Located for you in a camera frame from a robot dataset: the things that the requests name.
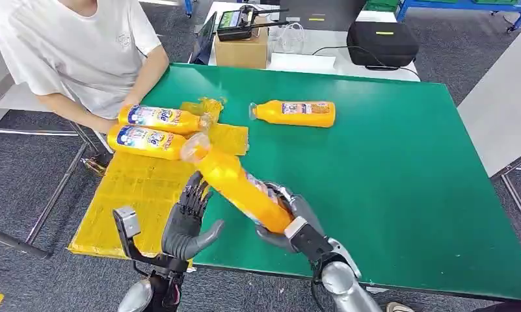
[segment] human arm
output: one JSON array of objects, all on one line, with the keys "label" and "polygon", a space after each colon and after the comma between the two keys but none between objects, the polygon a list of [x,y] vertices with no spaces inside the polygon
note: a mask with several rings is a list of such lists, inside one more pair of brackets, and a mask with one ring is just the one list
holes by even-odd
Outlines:
[{"label": "human arm", "polygon": [[168,56],[149,19],[137,0],[129,0],[132,36],[136,48],[147,57],[136,82],[124,100],[125,105],[139,104],[168,68]]},{"label": "human arm", "polygon": [[39,102],[55,114],[80,125],[92,128],[100,133],[107,133],[116,124],[116,120],[105,119],[89,112],[82,104],[60,93],[37,96]]},{"label": "human arm", "polygon": [[168,55],[162,45],[147,54],[134,87],[124,100],[124,105],[139,104],[145,95],[159,82],[168,68]]}]

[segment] cardboard box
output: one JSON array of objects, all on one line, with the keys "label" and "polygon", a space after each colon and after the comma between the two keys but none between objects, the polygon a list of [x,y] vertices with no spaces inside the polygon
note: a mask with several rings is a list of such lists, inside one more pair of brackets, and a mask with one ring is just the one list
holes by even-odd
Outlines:
[{"label": "cardboard box", "polygon": [[[255,23],[265,23],[265,19],[257,18]],[[268,29],[258,29],[258,37],[253,30],[252,37],[247,40],[220,41],[218,35],[214,39],[216,65],[240,68],[266,68],[268,56]]]}]

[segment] cable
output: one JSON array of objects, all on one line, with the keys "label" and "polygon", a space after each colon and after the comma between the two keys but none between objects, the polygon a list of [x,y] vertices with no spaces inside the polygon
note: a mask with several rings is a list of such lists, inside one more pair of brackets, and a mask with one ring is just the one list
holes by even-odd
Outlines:
[{"label": "cable", "polygon": [[407,70],[408,72],[412,72],[415,74],[415,76],[417,76],[417,78],[419,78],[419,81],[421,81],[421,77],[419,77],[419,75],[414,72],[413,70],[409,69],[409,68],[405,68],[405,67],[398,67],[397,69],[400,69],[400,70]]},{"label": "cable", "polygon": [[[288,32],[288,29],[293,29],[294,31],[298,31],[298,35],[296,35],[296,32]],[[293,22],[290,24],[285,25],[283,27],[283,31],[279,36],[276,37],[276,42],[279,42],[281,44],[281,48],[283,49],[283,52],[285,53],[298,53],[301,52],[304,47],[304,42],[306,41],[306,33],[304,32],[304,27],[297,23]],[[295,42],[300,43],[300,46],[298,49],[295,48]]]},{"label": "cable", "polygon": [[363,47],[359,47],[357,45],[342,45],[342,46],[338,46],[338,47],[320,47],[319,49],[315,50],[314,53],[312,53],[312,55],[315,55],[316,53],[320,52],[321,50],[324,50],[324,49],[342,49],[342,48],[345,48],[345,47],[351,47],[351,48],[354,48],[354,49],[360,49],[362,51],[365,51],[367,52],[369,55],[371,55],[380,65],[381,69],[385,69],[385,70],[407,70],[408,72],[412,72],[413,74],[415,74],[415,76],[417,76],[417,78],[419,80],[421,80],[421,77],[419,77],[419,75],[414,72],[413,70],[409,69],[409,68],[405,68],[405,67],[396,67],[396,66],[387,66],[385,64],[383,64],[383,62],[381,62],[376,56],[375,54],[373,54],[370,50],[368,49],[364,49]]},{"label": "cable", "polygon": [[323,259],[323,256],[324,254],[320,256],[319,260],[312,264],[314,273],[312,274],[312,279],[310,280],[310,292],[312,293],[312,298],[314,298],[314,302],[321,312],[325,312],[325,309],[323,305],[321,305],[321,302],[319,301],[317,294],[315,293],[314,284],[316,283],[316,276],[319,275],[319,271],[321,270],[321,260]]},{"label": "cable", "polygon": [[149,274],[143,272],[142,270],[140,270],[136,264],[136,260],[132,260],[132,266],[134,267],[134,270],[136,272],[138,272],[139,274],[143,275],[143,276],[149,276]]}]

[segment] white t-shirt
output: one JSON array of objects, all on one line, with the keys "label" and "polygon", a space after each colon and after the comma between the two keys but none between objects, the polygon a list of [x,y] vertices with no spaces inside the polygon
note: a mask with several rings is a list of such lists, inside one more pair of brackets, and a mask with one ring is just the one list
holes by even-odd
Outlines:
[{"label": "white t-shirt", "polygon": [[2,0],[0,50],[15,80],[115,118],[145,55],[160,45],[138,0],[98,0],[84,17],[57,0]]}]

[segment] green table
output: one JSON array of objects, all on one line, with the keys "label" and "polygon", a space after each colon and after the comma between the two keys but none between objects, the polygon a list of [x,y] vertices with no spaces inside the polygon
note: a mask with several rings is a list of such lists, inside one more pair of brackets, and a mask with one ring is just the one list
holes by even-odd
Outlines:
[{"label": "green table", "polygon": [[[521,299],[521,246],[444,85],[173,64],[143,103],[203,96],[228,100],[220,121],[250,128],[243,167],[303,194],[364,283]],[[335,125],[250,121],[249,103],[270,99],[333,101]],[[218,218],[226,227],[196,264],[311,276],[216,194],[204,224]]]}]

